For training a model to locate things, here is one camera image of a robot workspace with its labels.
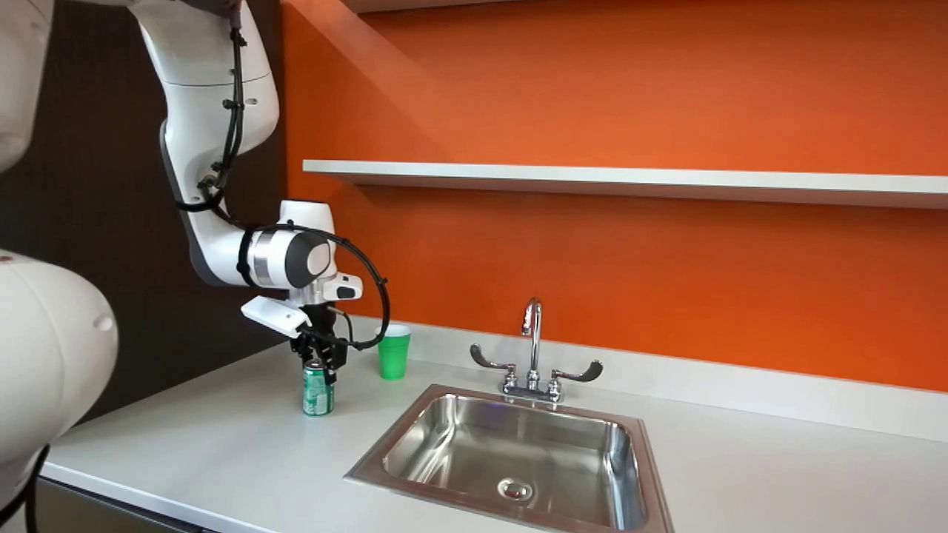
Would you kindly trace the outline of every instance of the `white countertop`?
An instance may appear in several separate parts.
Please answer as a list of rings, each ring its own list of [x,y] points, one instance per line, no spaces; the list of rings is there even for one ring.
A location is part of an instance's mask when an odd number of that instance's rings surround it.
[[[498,373],[463,353],[463,343],[454,356],[411,353],[401,383],[381,383],[373,356],[355,353],[336,412],[301,417],[297,356],[263,350],[70,430],[44,478],[229,533],[524,531],[343,478],[427,386],[494,392]],[[934,533],[948,525],[948,441],[604,386],[570,386],[565,402],[645,423],[678,533]]]

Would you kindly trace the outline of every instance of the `faucet handle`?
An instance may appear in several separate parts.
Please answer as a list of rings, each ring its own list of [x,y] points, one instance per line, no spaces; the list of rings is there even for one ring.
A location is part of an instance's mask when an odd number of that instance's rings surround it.
[[[481,353],[481,346],[478,343],[472,343],[472,359],[481,365],[481,368],[485,368],[485,370],[504,370],[504,383],[501,383],[501,392],[507,393],[509,387],[515,387],[515,375],[513,375],[513,365],[493,365],[493,361],[485,361],[485,356]]]
[[[559,383],[559,378],[570,378],[570,383],[593,383],[593,378],[599,378],[602,375],[602,361],[593,361],[589,368],[586,368],[586,373],[559,373],[559,370],[553,370],[553,383]]]
[[[507,373],[513,373],[513,365],[493,365],[493,361],[485,361],[485,356],[481,353],[481,346],[478,346],[478,343],[472,343],[472,359],[478,361],[478,368],[490,368],[490,370],[507,370]]]

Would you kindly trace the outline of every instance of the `wall shelf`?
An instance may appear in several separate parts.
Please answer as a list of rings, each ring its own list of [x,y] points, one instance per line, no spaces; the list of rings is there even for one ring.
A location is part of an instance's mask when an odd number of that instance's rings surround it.
[[[301,173],[373,186],[521,190],[783,205],[948,210],[948,174],[718,173],[630,167],[493,167],[401,159],[301,159]]]
[[[438,10],[498,0],[343,0],[353,13],[404,13],[404,10]]]

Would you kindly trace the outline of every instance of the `sink drain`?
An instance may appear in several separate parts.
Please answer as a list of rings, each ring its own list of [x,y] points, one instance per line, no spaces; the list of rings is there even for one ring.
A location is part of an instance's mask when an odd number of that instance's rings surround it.
[[[498,494],[504,501],[534,501],[537,488],[530,484],[524,484],[524,479],[507,478],[507,479],[498,484]]]

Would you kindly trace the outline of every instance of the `faucet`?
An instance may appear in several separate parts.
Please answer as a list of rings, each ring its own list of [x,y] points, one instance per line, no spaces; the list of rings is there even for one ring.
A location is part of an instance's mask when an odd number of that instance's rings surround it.
[[[472,343],[472,359],[481,368],[504,370],[501,393],[507,399],[547,399],[552,405],[558,405],[559,396],[562,396],[562,378],[570,378],[570,383],[593,383],[593,378],[602,375],[602,361],[593,361],[583,373],[559,373],[559,370],[553,370],[547,387],[543,392],[540,365],[537,365],[540,361],[540,337],[543,337],[543,303],[540,298],[527,303],[521,334],[530,337],[530,368],[527,368],[524,386],[519,386],[513,365],[493,365],[482,356],[482,350],[478,343]]]
[[[521,334],[530,337],[527,392],[540,392],[540,370],[537,370],[540,334],[543,334],[543,303],[540,298],[527,303]]]

